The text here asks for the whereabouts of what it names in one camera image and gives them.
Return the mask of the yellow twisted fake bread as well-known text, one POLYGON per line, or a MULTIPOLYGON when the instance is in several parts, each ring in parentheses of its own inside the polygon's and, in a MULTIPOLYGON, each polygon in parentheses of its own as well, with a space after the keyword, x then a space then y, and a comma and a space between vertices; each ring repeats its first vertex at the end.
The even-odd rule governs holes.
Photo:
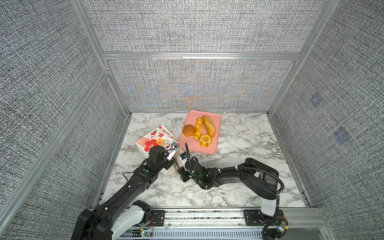
POLYGON ((196 133, 194 134, 194 139, 198 140, 202 135, 202 125, 203 125, 203 119, 198 118, 196 123, 196 133))

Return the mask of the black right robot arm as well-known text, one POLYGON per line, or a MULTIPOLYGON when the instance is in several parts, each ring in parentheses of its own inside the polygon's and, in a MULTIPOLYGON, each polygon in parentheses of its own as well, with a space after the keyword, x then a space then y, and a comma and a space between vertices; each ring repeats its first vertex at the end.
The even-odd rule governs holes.
POLYGON ((248 225, 265 225, 279 212, 280 194, 285 189, 279 172, 255 159, 247 158, 244 163, 227 168, 205 168, 197 158, 186 160, 178 169, 183 182, 194 180, 203 190, 226 184, 243 184, 261 198, 261 208, 252 214, 248 225))

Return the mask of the long orange fake bread loaf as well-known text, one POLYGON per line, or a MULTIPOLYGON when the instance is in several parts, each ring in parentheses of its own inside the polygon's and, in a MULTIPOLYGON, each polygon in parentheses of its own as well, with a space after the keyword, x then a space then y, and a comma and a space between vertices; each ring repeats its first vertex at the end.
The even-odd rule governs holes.
POLYGON ((216 135, 216 128, 214 127, 213 120, 209 116, 203 116, 202 119, 208 135, 213 138, 216 135))

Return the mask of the round brown fake bun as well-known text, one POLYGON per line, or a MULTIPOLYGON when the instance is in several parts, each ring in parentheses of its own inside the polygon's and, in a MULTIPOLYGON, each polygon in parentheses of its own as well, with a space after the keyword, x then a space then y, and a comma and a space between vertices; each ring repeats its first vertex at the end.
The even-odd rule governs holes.
POLYGON ((196 128, 193 125, 185 125, 183 128, 183 135, 186 137, 193 137, 196 133, 196 128))

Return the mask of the white floral paper bag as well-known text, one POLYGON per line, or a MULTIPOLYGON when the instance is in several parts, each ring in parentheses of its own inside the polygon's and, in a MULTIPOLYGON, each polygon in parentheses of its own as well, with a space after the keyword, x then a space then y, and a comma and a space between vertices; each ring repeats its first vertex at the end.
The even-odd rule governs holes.
MULTIPOLYGON (((148 158, 150 149, 155 146, 164 147, 166 150, 171 150, 171 144, 176 142, 176 138, 169 132, 163 125, 152 130, 150 133, 136 141, 136 146, 139 152, 145 157, 148 158)), ((181 167, 182 151, 178 148, 177 151, 172 151, 173 159, 175 160, 174 164, 167 170, 161 170, 165 176, 168 176, 172 173, 176 173, 177 169, 181 167)))

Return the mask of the small yellow fake bread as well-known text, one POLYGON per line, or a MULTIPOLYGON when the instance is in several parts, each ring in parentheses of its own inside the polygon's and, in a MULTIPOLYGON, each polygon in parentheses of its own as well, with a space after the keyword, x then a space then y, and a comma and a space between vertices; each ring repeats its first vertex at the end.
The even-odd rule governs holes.
POLYGON ((199 145, 203 148, 208 148, 212 144, 212 137, 208 134, 199 137, 199 145))

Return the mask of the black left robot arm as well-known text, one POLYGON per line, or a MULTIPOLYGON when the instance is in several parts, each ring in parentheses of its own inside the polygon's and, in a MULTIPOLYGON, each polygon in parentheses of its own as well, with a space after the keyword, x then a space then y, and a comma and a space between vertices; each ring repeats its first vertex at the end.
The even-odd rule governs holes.
POLYGON ((110 199, 94 210, 85 209, 78 217, 72 240, 116 240, 135 225, 150 221, 151 206, 143 201, 133 202, 153 184, 163 168, 173 164, 180 145, 173 142, 166 149, 155 146, 128 182, 110 199))

